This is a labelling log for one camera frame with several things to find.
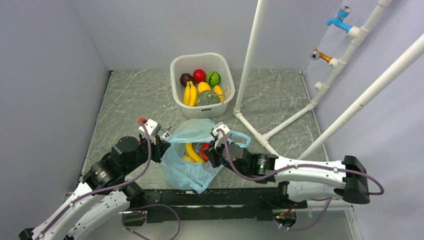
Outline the red fake pomegranate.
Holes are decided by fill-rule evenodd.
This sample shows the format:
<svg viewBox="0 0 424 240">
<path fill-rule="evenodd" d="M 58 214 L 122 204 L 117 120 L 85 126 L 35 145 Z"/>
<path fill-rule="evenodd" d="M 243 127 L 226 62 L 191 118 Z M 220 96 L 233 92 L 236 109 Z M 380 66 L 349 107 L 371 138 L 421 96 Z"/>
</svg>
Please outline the red fake pomegranate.
<svg viewBox="0 0 424 240">
<path fill-rule="evenodd" d="M 210 151 L 209 151 L 210 145 L 208 143 L 204 143 L 200 147 L 200 157 L 205 161 L 208 162 L 210 160 Z"/>
</svg>

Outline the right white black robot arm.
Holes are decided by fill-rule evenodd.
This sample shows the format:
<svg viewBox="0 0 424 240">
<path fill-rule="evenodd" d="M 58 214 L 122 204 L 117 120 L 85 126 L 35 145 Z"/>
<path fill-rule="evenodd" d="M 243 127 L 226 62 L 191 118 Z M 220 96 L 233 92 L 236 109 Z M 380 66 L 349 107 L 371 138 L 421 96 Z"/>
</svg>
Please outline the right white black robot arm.
<svg viewBox="0 0 424 240">
<path fill-rule="evenodd" d="M 307 199 L 341 198 L 350 204 L 370 203 L 367 170 L 352 155 L 337 161 L 291 159 L 270 153 L 252 153 L 235 143 L 200 151 L 213 167 L 226 167 L 241 178 L 259 184 L 280 183 L 276 203 L 287 208 Z"/>
</svg>

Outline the light blue plastic bag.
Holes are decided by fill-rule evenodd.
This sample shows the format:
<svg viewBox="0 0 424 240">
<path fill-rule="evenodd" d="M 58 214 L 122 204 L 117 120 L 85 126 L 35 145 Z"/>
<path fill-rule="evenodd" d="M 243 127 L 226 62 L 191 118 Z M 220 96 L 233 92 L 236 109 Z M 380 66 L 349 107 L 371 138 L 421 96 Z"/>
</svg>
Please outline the light blue plastic bag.
<svg viewBox="0 0 424 240">
<path fill-rule="evenodd" d="M 183 191 L 202 193 L 224 167 L 212 167 L 210 163 L 189 162 L 183 160 L 186 155 L 186 143 L 204 144 L 214 138 L 211 134 L 215 122 L 208 118 L 184 121 L 167 138 L 170 147 L 161 158 L 161 169 L 165 181 L 173 188 Z"/>
</svg>

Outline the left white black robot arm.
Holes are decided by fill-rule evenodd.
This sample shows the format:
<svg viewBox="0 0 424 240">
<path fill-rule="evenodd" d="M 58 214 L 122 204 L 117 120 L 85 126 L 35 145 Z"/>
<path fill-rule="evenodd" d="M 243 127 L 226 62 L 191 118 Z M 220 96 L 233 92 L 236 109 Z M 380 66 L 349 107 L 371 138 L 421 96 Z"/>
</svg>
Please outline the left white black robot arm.
<svg viewBox="0 0 424 240">
<path fill-rule="evenodd" d="M 19 239 L 82 240 L 113 215 L 139 209 L 145 193 L 135 182 L 123 185 L 125 177 L 148 160 L 160 163 L 170 146 L 158 136 L 153 142 L 142 135 L 120 138 L 90 167 L 59 209 L 38 227 L 22 230 Z"/>
</svg>

